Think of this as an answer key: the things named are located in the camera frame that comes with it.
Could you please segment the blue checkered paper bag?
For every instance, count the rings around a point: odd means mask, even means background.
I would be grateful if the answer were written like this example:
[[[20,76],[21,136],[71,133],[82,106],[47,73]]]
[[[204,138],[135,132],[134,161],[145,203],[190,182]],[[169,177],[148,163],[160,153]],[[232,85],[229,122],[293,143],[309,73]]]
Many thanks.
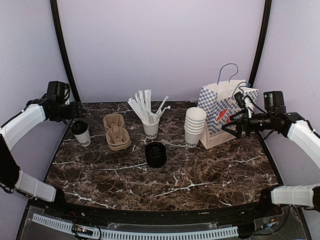
[[[223,131],[222,126],[229,123],[230,117],[241,110],[235,100],[237,92],[251,97],[255,102],[259,90],[251,88],[245,80],[231,78],[201,87],[197,106],[205,110],[207,117],[200,141],[207,150],[235,139],[232,134]]]

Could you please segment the white paper coffee cup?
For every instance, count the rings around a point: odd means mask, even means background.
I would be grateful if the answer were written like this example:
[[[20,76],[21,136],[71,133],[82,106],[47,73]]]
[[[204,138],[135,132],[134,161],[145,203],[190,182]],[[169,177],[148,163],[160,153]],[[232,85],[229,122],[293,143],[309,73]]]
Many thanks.
[[[74,136],[82,147],[87,147],[91,144],[91,136],[88,129],[84,133],[75,134]]]

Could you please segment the black coffee lid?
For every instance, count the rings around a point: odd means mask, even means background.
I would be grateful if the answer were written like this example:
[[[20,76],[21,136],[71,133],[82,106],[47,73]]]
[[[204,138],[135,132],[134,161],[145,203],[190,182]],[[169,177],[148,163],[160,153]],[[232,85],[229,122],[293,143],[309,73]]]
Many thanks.
[[[71,132],[74,135],[82,135],[88,130],[88,124],[85,121],[77,120],[71,127]]]

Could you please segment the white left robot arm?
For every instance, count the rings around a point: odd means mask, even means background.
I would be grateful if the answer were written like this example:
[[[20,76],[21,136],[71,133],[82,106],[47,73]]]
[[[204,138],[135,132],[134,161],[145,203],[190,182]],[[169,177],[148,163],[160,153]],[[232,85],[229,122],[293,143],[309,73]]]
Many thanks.
[[[70,206],[60,197],[61,190],[24,172],[16,163],[12,150],[31,130],[49,120],[65,123],[83,115],[82,104],[70,101],[70,85],[50,81],[47,92],[29,100],[25,107],[0,127],[0,187],[8,194],[15,191],[51,203],[51,210],[60,218],[67,218]]]

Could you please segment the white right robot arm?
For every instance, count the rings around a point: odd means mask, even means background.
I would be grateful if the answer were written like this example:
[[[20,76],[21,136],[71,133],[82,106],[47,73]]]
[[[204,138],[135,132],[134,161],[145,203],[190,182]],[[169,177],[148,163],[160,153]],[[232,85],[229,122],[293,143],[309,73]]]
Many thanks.
[[[293,153],[300,153],[303,159],[309,158],[307,166],[320,166],[320,135],[309,120],[297,112],[287,112],[282,91],[264,92],[264,109],[260,113],[253,112],[257,105],[249,95],[237,92],[234,98],[241,110],[232,114],[230,121],[222,126],[223,131],[238,139],[253,132],[276,132],[292,142]],[[281,184],[265,188],[255,205],[255,213],[266,217],[279,205],[319,211],[320,184]]]

